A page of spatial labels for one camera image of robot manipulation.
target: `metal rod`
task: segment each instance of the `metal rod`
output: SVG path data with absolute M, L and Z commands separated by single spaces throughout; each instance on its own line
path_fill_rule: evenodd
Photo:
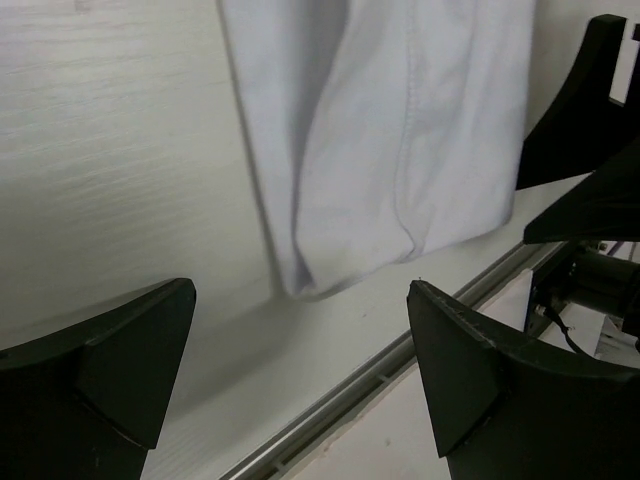
M 561 243 L 518 245 L 474 278 L 455 298 L 477 308 L 523 269 L 536 269 L 555 253 Z M 299 445 L 328 428 L 381 385 L 380 376 L 390 378 L 415 362 L 411 332 L 406 331 L 380 353 L 358 368 L 338 386 L 304 411 L 283 430 L 229 470 L 220 480 L 258 480 L 273 473 L 273 465 L 299 451 Z

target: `cable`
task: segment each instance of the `cable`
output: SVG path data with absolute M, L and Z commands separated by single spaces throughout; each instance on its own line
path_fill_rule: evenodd
M 575 353 L 579 355 L 585 355 L 591 358 L 591 355 L 589 355 L 587 352 L 582 350 L 578 346 L 578 344 L 571 339 L 571 337 L 569 336 L 569 327 L 567 327 L 567 325 L 562 321 L 562 317 L 558 314 L 558 312 L 556 312 L 553 308 L 551 308 L 548 305 L 542 305 L 542 306 L 544 307 L 543 315 L 547 317 L 549 320 L 551 320 L 553 323 L 558 325 L 558 328 L 560 328 L 560 331 L 564 335 L 564 338 L 567 341 L 567 344 L 571 347 L 571 350 L 573 350 Z

